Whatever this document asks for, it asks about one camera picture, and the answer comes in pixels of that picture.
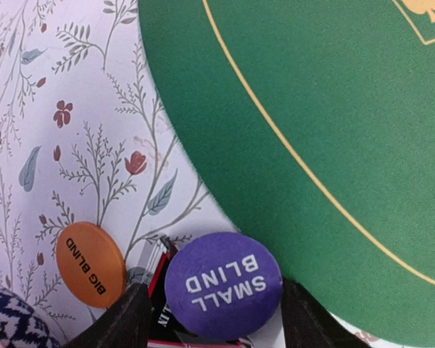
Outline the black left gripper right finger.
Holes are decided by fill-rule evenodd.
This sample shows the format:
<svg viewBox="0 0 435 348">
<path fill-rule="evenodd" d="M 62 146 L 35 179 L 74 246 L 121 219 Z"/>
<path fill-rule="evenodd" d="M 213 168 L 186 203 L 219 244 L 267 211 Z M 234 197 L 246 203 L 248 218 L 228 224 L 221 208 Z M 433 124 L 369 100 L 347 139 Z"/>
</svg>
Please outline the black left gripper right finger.
<svg viewBox="0 0 435 348">
<path fill-rule="evenodd" d="M 348 332 L 300 283 L 283 279 L 281 316 L 287 347 L 358 347 Z"/>
</svg>

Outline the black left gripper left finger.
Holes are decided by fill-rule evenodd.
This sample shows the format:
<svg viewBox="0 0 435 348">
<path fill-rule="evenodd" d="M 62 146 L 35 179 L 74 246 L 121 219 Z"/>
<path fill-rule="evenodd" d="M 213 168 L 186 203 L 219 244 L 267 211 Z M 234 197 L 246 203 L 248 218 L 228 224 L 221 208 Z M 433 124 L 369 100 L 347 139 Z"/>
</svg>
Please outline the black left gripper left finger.
<svg viewBox="0 0 435 348">
<path fill-rule="evenodd" d="M 148 288 L 135 283 L 66 348 L 146 348 L 152 316 Z"/>
</svg>

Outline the orange big blind button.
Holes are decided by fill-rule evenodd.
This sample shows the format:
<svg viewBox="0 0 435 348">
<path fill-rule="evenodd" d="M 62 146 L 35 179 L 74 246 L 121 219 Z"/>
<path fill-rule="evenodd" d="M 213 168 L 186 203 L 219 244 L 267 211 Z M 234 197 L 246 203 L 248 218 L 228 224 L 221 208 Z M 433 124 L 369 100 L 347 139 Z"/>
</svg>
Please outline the orange big blind button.
<svg viewBox="0 0 435 348">
<path fill-rule="evenodd" d="M 93 223 L 64 228 L 57 240 L 56 259 L 67 288 L 85 305 L 108 308 L 125 292 L 123 256 L 112 237 Z"/>
</svg>

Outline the purple small blind button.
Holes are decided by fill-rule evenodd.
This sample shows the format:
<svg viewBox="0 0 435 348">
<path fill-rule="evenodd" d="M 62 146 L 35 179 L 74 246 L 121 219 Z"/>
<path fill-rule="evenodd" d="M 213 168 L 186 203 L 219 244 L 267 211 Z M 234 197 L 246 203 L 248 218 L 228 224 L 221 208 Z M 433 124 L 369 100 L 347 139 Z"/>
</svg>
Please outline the purple small blind button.
<svg viewBox="0 0 435 348">
<path fill-rule="evenodd" d="M 194 239 L 173 257 L 165 276 L 167 304 L 178 322 L 217 341 L 261 329 L 282 293 L 274 256 L 260 242 L 235 232 Z"/>
</svg>

